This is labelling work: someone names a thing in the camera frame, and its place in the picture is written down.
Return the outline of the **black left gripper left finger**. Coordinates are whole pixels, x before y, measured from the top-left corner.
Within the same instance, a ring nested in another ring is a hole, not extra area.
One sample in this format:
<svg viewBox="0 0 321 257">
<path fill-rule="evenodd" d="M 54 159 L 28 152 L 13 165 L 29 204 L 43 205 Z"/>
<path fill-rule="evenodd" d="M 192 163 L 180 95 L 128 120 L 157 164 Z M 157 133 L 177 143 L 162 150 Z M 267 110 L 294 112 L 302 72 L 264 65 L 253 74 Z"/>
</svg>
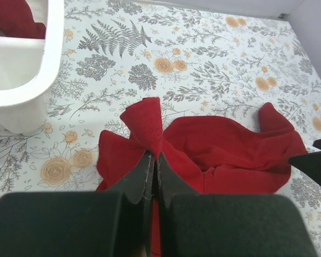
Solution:
<svg viewBox="0 0 321 257">
<path fill-rule="evenodd" d="M 111 188 L 0 198 L 0 256 L 151 256 L 155 159 L 145 152 Z"/>
</svg>

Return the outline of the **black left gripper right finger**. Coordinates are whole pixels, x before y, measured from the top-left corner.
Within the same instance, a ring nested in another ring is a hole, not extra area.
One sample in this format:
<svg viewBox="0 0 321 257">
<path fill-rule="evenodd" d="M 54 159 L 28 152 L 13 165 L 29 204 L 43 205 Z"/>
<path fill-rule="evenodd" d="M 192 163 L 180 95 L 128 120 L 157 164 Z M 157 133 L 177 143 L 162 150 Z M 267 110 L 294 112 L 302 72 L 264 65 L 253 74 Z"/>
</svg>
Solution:
<svg viewBox="0 0 321 257">
<path fill-rule="evenodd" d="M 162 256 L 316 256 L 300 212 L 277 194 L 201 194 L 157 160 Z"/>
</svg>

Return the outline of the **red t shirt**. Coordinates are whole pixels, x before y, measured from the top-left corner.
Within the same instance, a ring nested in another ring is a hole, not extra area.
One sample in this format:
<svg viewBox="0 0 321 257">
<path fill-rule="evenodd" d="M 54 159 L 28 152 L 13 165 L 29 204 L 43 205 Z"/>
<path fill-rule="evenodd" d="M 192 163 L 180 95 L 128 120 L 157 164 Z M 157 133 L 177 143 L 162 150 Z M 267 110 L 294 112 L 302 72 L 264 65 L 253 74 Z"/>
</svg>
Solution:
<svg viewBox="0 0 321 257">
<path fill-rule="evenodd" d="M 162 256 L 157 180 L 160 155 L 201 194 L 277 194 L 290 178 L 289 158 L 306 153 L 295 128 L 271 103 L 258 112 L 259 132 L 219 116 L 181 117 L 163 128 L 157 97 L 132 104 L 120 118 L 130 135 L 124 138 L 108 130 L 101 132 L 97 170 L 103 181 L 98 188 L 111 188 L 135 168 L 145 152 L 153 155 L 151 256 Z"/>
</svg>

